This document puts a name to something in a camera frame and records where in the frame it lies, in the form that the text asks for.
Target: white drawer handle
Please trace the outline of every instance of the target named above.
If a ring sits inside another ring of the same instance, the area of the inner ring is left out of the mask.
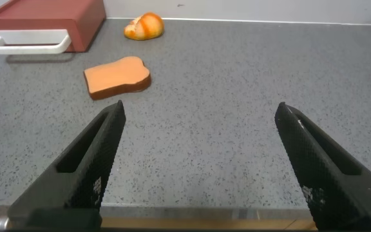
[[[54,45],[20,45],[54,44]],[[0,30],[0,55],[58,54],[71,44],[67,30]]]

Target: gray countertop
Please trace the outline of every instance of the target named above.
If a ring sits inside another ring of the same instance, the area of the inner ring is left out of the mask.
[[[371,170],[371,26],[166,21],[131,41],[127,23],[107,20],[86,53],[0,55],[1,208],[119,99],[105,211],[306,209],[274,124],[281,101]],[[92,101],[83,70],[129,55],[152,85]]]

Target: bread slice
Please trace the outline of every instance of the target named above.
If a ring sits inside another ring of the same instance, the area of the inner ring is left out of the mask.
[[[121,93],[139,92],[151,84],[149,70],[139,57],[124,57],[84,71],[88,93],[93,100]]]

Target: metal part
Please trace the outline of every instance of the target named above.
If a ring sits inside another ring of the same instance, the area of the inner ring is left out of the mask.
[[[0,232],[3,232],[6,229],[8,229],[9,223],[10,218],[8,218],[8,216],[0,216]]]

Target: toy bread slice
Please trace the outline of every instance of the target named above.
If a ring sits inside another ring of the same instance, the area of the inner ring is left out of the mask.
[[[161,17],[148,12],[132,20],[124,28],[124,35],[130,39],[146,40],[160,36],[163,31],[164,22]]]
[[[88,93],[93,100],[121,93],[139,92],[151,84],[149,70],[139,57],[124,57],[84,71]]]

